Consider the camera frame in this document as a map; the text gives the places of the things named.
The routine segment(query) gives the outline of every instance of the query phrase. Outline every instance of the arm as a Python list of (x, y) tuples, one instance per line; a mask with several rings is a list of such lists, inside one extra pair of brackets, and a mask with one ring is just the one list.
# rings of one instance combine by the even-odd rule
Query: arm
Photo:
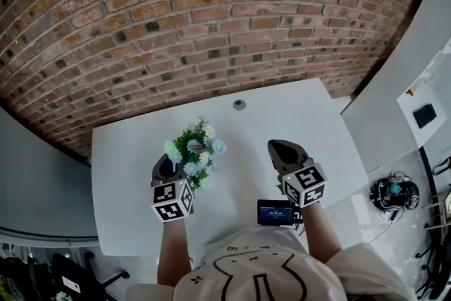
[(301, 210), (304, 220), (309, 253), (322, 263), (326, 263), (342, 250), (340, 241), (332, 229), (321, 205), (318, 202)]
[(191, 265), (185, 222), (181, 219), (165, 223), (157, 272), (158, 284), (175, 287), (189, 272)]

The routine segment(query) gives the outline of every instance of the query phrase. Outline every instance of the floor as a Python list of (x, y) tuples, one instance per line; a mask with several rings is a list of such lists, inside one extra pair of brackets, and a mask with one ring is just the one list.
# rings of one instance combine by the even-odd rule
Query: floor
[[(337, 232), (343, 247), (358, 242), (371, 242), (380, 256), (398, 272), (405, 282), (415, 288), (421, 285), (424, 271), (420, 270), (422, 260), (414, 255), (425, 248), (427, 240), (423, 231), (429, 213), (421, 207), (428, 203), (428, 183), (418, 152), (393, 164), (369, 173), (370, 180), (387, 176), (391, 171), (402, 171), (419, 186), (420, 205), (413, 211), (406, 211), (402, 218), (388, 228), (384, 215), (380, 215), (370, 203), (367, 187), (347, 199), (329, 207), (326, 213)], [(307, 248), (305, 235), (301, 240)], [(157, 259), (153, 257), (107, 257), (99, 248), (91, 249), (96, 254), (95, 270), (101, 281), (112, 277), (120, 269), (127, 270), (131, 277), (119, 280), (108, 291), (117, 300), (125, 299), (125, 291), (134, 283), (154, 283), (156, 281)]]

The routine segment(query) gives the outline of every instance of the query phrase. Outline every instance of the white tabletop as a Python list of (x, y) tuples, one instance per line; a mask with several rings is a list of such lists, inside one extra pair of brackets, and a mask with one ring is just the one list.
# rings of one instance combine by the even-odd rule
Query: white tabletop
[[(236, 111), (233, 102), (247, 107)], [(163, 226), (150, 207), (152, 168), (166, 140), (206, 116), (227, 143), (214, 186), (197, 193), (186, 220), (190, 250), (257, 224), (258, 199), (284, 199), (267, 142), (295, 142), (328, 177), (324, 207), (368, 178), (337, 106), (319, 79), (259, 88), (144, 114), (96, 128), (92, 193), (101, 250), (113, 256), (159, 253)]]

